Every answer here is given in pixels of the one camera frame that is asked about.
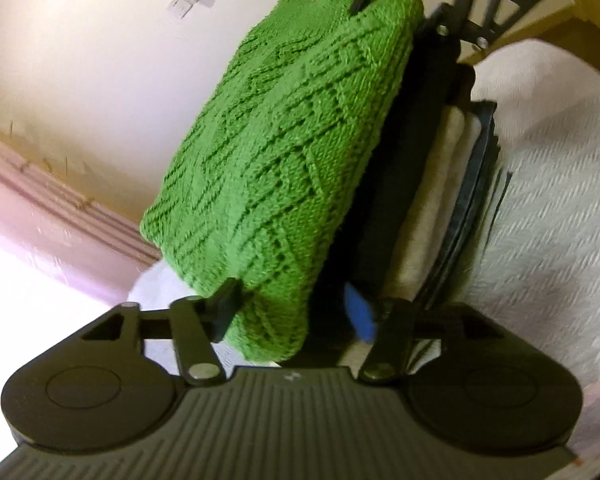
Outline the stack of folded dark clothes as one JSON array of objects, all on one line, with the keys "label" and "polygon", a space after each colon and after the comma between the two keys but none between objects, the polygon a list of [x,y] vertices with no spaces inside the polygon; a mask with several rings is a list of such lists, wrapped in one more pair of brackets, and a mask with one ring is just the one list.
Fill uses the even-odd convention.
[{"label": "stack of folded dark clothes", "polygon": [[308,305],[309,333],[286,367],[334,366],[370,339],[381,300],[416,297],[434,268],[460,188],[479,170],[476,73],[460,40],[425,26]]}]

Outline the green knitted sweater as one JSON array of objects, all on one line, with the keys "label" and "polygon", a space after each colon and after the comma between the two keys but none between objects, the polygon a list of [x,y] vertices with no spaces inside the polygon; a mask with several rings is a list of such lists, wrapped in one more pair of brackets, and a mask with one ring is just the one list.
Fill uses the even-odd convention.
[{"label": "green knitted sweater", "polygon": [[310,293],[398,94],[422,0],[278,0],[235,51],[140,222],[199,295],[245,287],[226,341],[297,354]]}]

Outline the pale pink and blue bedspread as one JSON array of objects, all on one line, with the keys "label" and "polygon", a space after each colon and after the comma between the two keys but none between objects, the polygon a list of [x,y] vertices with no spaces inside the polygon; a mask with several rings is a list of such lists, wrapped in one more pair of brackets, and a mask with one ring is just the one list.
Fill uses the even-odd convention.
[{"label": "pale pink and blue bedspread", "polygon": [[486,457],[442,442],[398,396],[327,374],[244,372],[186,396],[156,441],[171,479],[593,479],[600,476],[600,73],[540,40],[478,64],[478,98],[498,104],[506,191],[460,267],[460,298],[576,375],[583,411],[564,446]]}]

